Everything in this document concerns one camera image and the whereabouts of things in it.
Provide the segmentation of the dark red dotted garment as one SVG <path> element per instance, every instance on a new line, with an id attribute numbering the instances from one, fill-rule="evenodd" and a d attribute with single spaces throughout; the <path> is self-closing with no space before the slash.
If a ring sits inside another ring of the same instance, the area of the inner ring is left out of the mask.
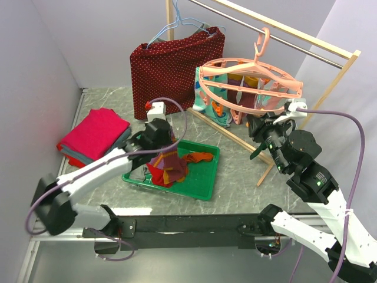
<path id="1" fill-rule="evenodd" d="M 221 58 L 224 43 L 219 28 L 210 27 L 180 40 L 140 44 L 130 55 L 134 118 L 145 120 L 145 105 L 160 97 L 192 107 L 196 68 Z"/>

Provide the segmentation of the wooden clothes rack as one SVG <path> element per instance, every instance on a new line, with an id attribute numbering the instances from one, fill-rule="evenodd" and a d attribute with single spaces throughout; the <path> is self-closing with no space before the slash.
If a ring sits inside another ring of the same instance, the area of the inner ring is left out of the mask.
<path id="1" fill-rule="evenodd" d="M 229 74 L 238 74 L 238 75 L 243 75 L 243 76 L 251 75 L 252 77 L 274 80 L 275 82 L 278 82 L 282 86 L 287 87 L 288 89 L 291 88 L 292 90 L 295 90 L 297 92 L 297 94 L 295 96 L 293 94 L 285 94 L 285 93 L 283 94 L 283 93 L 278 93 L 278 92 L 274 92 L 274 91 L 255 90 L 255 89 L 252 89 L 252 88 L 236 87 L 236 86 L 228 85 L 228 84 L 216 84 L 216 83 L 211 83 L 211 82 L 205 81 L 204 82 L 204 86 L 205 86 L 204 90 L 205 90 L 206 95 L 208 93 L 209 97 L 215 98 L 215 101 L 219 101 L 220 105 L 229 107 L 231 109 L 231 113 L 233 113 L 232 112 L 233 110 L 239 111 L 239 114 L 236 114 L 234 116 L 236 124 L 237 123 L 239 124 L 239 122 L 241 121 L 241 114 L 242 113 L 264 114 L 264 113 L 267 113 L 266 112 L 267 110 L 258 110 L 258 109 L 253 109 L 253 108 L 246 108 L 246 107 L 243 107 L 243 106 L 237 106 L 233 103 L 229 103 L 229 102 L 225 101 L 223 98 L 215 96 L 212 92 L 210 92 L 209 89 L 207 88 L 207 85 L 215 86 L 215 87 L 225 87 L 228 90 L 244 91 L 244 92 L 248 92 L 248 93 L 251 93 L 251 94 L 253 93 L 252 92 L 252 90 L 253 90 L 253 91 L 256 91 L 256 94 L 258 94 L 258 95 L 274 96 L 274 97 L 279 97 L 279 98 L 283 98 L 283 96 L 284 96 L 284 98 L 298 98 L 299 94 L 301 94 L 301 92 L 299 90 L 301 90 L 301 88 L 302 88 L 302 83 L 299 84 L 299 82 L 296 81 L 295 79 L 288 78 L 287 73 L 284 73 L 283 71 L 281 71 L 280 69 L 277 69 L 276 67 L 274 67 L 272 65 L 269 65 L 269 64 L 266 64 L 266 63 L 262 64 L 262 62 L 258 63 L 258 59 L 264 54 L 264 52 L 267 48 L 269 39 L 279 41 L 280 43 L 282 43 L 286 46 L 289 46 L 289 47 L 296 49 L 296 50 L 298 50 L 302 53 L 305 53 L 306 55 L 309 55 L 313 58 L 316 58 L 317 60 L 323 61 L 323 62 L 325 62 L 329 65 L 332 65 L 332 66 L 340 69 L 338 75 L 335 77 L 333 82 L 326 89 L 326 91 L 321 96 L 321 98 L 318 99 L 317 103 L 315 104 L 315 110 L 317 110 L 319 108 L 319 106 L 321 106 L 321 104 L 327 99 L 329 94 L 333 91 L 333 89 L 336 87 L 336 85 L 339 83 L 339 81 L 342 79 L 342 77 L 346 74 L 346 72 L 350 69 L 350 67 L 353 65 L 353 63 L 358 59 L 358 57 L 361 54 L 360 50 L 355 50 L 353 52 L 353 54 L 351 54 L 349 51 L 343 50 L 343 49 L 336 47 L 336 46 L 334 46 L 334 45 L 332 45 L 328 42 L 322 41 L 322 40 L 315 38 L 315 37 L 313 37 L 309 34 L 305 34 L 304 32 L 298 31 L 298 30 L 296 30 L 292 27 L 289 27 L 289 26 L 284 25 L 280 22 L 272 20 L 272 19 L 270 19 L 270 18 L 268 18 L 264 15 L 260 15 L 256 12 L 254 12 L 254 11 L 251 11 L 247 8 L 244 8 L 244 7 L 242 7 L 238 4 L 234 4 L 230 1 L 215 1 L 215 2 L 222 4 L 222 5 L 224 5 L 228 8 L 231 8 L 231 9 L 239 11 L 239 12 L 245 14 L 245 15 L 248 15 L 248 16 L 252 17 L 253 19 L 257 20 L 257 21 L 264 22 L 267 25 L 270 25 L 272 27 L 280 29 L 287 34 L 290 34 L 294 37 L 297 37 L 300 40 L 304 40 L 306 42 L 309 42 L 310 44 L 315 45 L 322 50 L 325 50 L 327 52 L 330 52 L 332 54 L 335 54 L 338 57 L 342 57 L 342 58 L 347 60 L 345 65 L 339 65 L 339 64 L 336 64 L 336 63 L 329 61 L 325 58 L 322 58 L 321 56 L 314 54 L 311 51 L 300 48 L 295 44 L 291 44 L 287 41 L 282 40 L 281 38 L 272 36 L 268 29 L 265 29 L 265 28 L 264 29 L 257 29 L 254 26 L 251 26 L 251 25 L 249 25 L 249 24 L 247 24 L 247 23 L 245 23 L 241 20 L 238 20 L 234 17 L 231 17 L 230 15 L 222 13 L 222 12 L 220 12 L 220 11 L 218 11 L 218 10 L 208 6 L 208 5 L 205 5 L 205 4 L 203 4 L 199 1 L 190 1 L 190 2 L 192 2 L 192 3 L 194 3 L 198 6 L 201 6 L 202 8 L 205 8 L 205 9 L 211 11 L 211 12 L 214 12 L 215 14 L 218 14 L 218 15 L 224 17 L 224 18 L 227 18 L 227 19 L 229 19 L 233 22 L 236 22 L 236 23 L 238 23 L 238 24 L 240 24 L 244 27 L 247 27 L 247 28 L 252 29 L 252 30 L 259 33 L 257 43 L 255 43 L 256 51 L 255 51 L 255 56 L 254 56 L 253 60 L 247 60 L 245 58 L 222 58 L 221 60 L 217 60 L 217 61 L 214 60 L 213 64 L 212 63 L 205 63 L 204 74 L 220 75 L 220 74 L 228 74 L 229 73 Z M 258 50 L 257 46 L 258 46 L 258 44 L 261 43 L 262 35 L 264 35 L 264 41 L 262 42 L 261 49 Z M 226 67 L 226 63 L 228 63 L 228 61 L 229 62 L 234 61 L 234 62 L 237 62 L 239 64 L 236 65 L 235 67 Z M 218 62 L 222 63 L 221 67 L 216 67 L 214 65 L 215 63 L 218 63 Z M 280 73 L 282 76 L 277 77 L 276 75 L 273 75 L 272 70 L 277 72 L 277 73 Z M 236 135 L 229 132 L 225 128 L 219 126 L 214 121 L 212 121 L 208 117 L 206 117 L 204 114 L 201 114 L 198 111 L 193 110 L 192 108 L 188 108 L 187 111 L 189 113 L 191 113 L 193 116 L 199 118 L 201 121 L 208 124 L 210 127 L 214 128 L 215 130 L 217 130 L 218 132 L 223 134 L 224 136 L 228 137 L 230 140 L 234 141 L 236 144 L 240 145 L 242 148 L 248 150 L 249 152 L 253 153 L 256 150 L 256 148 L 254 148 L 250 144 L 246 143 L 241 138 L 237 137 Z"/>

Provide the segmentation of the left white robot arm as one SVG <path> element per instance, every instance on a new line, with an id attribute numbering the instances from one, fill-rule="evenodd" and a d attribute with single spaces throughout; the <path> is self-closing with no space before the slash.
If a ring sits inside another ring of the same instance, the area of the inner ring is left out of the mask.
<path id="1" fill-rule="evenodd" d="M 143 131 L 125 140 L 109 154 L 72 173 L 39 180 L 31 209 L 50 235 L 59 235 L 73 226 L 83 226 L 110 237 L 120 228 L 118 217 L 107 206 L 80 205 L 79 201 L 110 179 L 132 172 L 171 146 L 171 126 L 154 119 Z"/>

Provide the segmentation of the orange sock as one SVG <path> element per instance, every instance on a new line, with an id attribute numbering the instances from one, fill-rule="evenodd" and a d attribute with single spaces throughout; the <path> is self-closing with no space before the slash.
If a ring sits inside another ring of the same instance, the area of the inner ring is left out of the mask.
<path id="1" fill-rule="evenodd" d="M 206 152 L 193 152 L 182 156 L 187 163 L 210 162 L 213 158 L 213 154 Z"/>

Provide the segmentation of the black base crossbar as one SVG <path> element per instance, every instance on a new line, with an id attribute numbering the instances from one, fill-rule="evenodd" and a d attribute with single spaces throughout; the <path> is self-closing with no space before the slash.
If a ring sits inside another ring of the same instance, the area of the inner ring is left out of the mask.
<path id="1" fill-rule="evenodd" d="M 237 247 L 254 249 L 256 241 L 279 237 L 272 228 L 261 231 L 258 215 L 120 216 L 115 237 L 138 249 Z"/>

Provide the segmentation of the green plastic tray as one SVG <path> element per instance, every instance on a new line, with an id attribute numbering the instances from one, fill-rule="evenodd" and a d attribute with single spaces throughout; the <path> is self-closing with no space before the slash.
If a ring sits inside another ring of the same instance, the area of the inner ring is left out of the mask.
<path id="1" fill-rule="evenodd" d="M 210 200 L 213 193 L 217 165 L 220 158 L 220 149 L 216 146 L 211 146 L 208 144 L 182 140 L 177 146 L 177 151 L 179 157 L 193 152 L 206 152 L 213 154 L 214 158 L 210 162 L 190 163 L 188 165 L 188 176 L 183 182 L 175 182 L 172 187 L 161 187 L 154 185 L 151 181 L 151 174 L 147 176 L 147 179 L 144 182 L 138 182 L 130 179 L 130 173 L 122 175 L 122 180 L 133 185 L 147 187 L 149 189 L 162 190 L 169 193 L 189 196 L 199 200 Z"/>

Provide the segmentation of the teal patterned hanging sock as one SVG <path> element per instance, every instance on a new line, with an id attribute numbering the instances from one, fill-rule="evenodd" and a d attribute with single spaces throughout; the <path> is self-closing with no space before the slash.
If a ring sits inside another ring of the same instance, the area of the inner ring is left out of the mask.
<path id="1" fill-rule="evenodd" d="M 218 102 L 214 101 L 211 97 L 206 97 L 203 89 L 199 83 L 200 67 L 196 68 L 194 93 L 195 100 L 193 104 L 193 110 L 205 114 L 211 118 L 218 125 L 228 128 L 230 127 L 230 122 L 232 121 L 232 116 L 230 110 L 227 107 L 220 105 Z M 227 84 L 227 75 L 215 75 L 214 77 L 204 77 L 204 80 L 213 81 L 215 83 Z M 218 87 L 208 87 L 211 92 L 216 96 L 221 97 L 227 101 L 227 89 Z"/>

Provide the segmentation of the folded pink cloth stack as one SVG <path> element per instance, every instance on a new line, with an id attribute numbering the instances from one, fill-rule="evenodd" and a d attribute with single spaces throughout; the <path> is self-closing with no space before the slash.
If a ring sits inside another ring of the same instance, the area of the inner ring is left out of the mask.
<path id="1" fill-rule="evenodd" d="M 114 110 L 90 110 L 80 124 L 57 144 L 72 166 L 82 168 L 109 153 L 131 134 L 130 123 Z"/>

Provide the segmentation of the grey white sock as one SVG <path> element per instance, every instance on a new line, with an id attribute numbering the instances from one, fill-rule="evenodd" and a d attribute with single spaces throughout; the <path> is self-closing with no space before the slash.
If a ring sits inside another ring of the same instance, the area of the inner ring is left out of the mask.
<path id="1" fill-rule="evenodd" d="M 147 176 L 150 174 L 150 171 L 147 165 L 143 165 L 133 170 L 130 173 L 130 179 L 136 180 L 138 182 L 144 182 L 147 179 Z"/>

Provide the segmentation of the maroon purple hanging sock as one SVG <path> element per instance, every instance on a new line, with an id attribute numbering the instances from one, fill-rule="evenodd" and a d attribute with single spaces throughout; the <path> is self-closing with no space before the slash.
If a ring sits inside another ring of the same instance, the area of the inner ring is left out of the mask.
<path id="1" fill-rule="evenodd" d="M 228 74 L 227 83 L 229 85 L 234 85 L 237 87 L 242 86 L 246 88 L 258 89 L 259 79 L 238 74 Z M 227 90 L 227 100 L 233 104 L 241 105 L 243 107 L 253 108 L 255 98 L 255 94 L 235 90 Z"/>

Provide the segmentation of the maroon yellow striped sock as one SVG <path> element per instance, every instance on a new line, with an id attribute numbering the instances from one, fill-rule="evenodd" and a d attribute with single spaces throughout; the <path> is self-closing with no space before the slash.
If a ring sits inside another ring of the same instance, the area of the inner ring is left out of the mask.
<path id="1" fill-rule="evenodd" d="M 171 182 L 183 182 L 189 172 L 187 162 L 178 155 L 177 146 L 159 153 L 148 164 L 165 170 Z"/>

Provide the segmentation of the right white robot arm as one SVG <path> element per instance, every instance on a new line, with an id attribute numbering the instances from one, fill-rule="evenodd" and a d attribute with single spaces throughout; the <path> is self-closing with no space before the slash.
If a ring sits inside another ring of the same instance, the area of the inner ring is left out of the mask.
<path id="1" fill-rule="evenodd" d="M 259 230 L 289 236 L 320 255 L 332 272 L 346 282 L 376 282 L 376 240 L 347 207 L 330 171 L 316 162 L 322 148 L 313 134 L 297 130 L 294 120 L 279 122 L 267 113 L 246 116 L 249 137 L 267 149 L 281 174 L 290 176 L 288 187 L 325 222 L 324 233 L 269 204 L 258 215 Z"/>

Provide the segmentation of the pink round clip hanger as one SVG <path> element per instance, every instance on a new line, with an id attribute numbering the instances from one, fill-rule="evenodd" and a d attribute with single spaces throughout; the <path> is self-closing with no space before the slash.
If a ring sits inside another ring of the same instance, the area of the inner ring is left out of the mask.
<path id="1" fill-rule="evenodd" d="M 301 98 L 303 83 L 285 71 L 261 62 L 267 50 L 270 31 L 263 28 L 254 43 L 254 58 L 220 58 L 197 67 L 193 110 L 215 123 L 228 127 L 241 124 L 247 114 L 280 114 L 279 103 Z"/>

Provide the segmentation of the red sock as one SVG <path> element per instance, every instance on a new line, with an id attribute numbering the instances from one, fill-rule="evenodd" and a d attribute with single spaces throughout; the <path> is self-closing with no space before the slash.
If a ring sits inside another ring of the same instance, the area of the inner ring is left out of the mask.
<path id="1" fill-rule="evenodd" d="M 163 169 L 156 168 L 151 164 L 147 164 L 148 170 L 152 176 L 151 181 L 154 185 L 161 187 L 172 187 L 174 182 L 171 182 L 167 172 Z"/>

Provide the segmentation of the aluminium frame rail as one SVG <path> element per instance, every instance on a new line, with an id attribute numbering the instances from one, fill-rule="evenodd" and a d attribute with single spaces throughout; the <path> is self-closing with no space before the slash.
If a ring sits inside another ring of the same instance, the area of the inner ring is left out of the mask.
<path id="1" fill-rule="evenodd" d="M 83 88 L 81 90 L 80 100 L 74 115 L 74 119 L 72 122 L 71 129 L 73 129 L 79 121 L 82 120 L 83 115 L 82 112 L 82 105 L 84 107 L 86 104 L 86 97 L 89 96 L 90 99 L 97 99 L 99 101 L 102 101 L 105 103 L 106 99 L 108 99 L 113 93 L 116 93 L 117 91 L 128 91 L 128 87 L 118 87 L 118 88 Z M 32 272 L 34 269 L 34 266 L 37 265 L 36 259 L 38 256 L 38 251 L 40 250 L 41 242 L 78 242 L 84 240 L 81 235 L 78 234 L 78 229 L 74 228 L 69 230 L 68 232 L 64 232 L 60 236 L 50 236 L 47 233 L 40 233 L 39 235 L 32 235 L 30 237 L 29 245 L 27 248 L 27 252 L 24 258 L 24 261 L 21 266 L 21 270 L 18 275 L 18 279 L 16 282 L 32 282 Z"/>

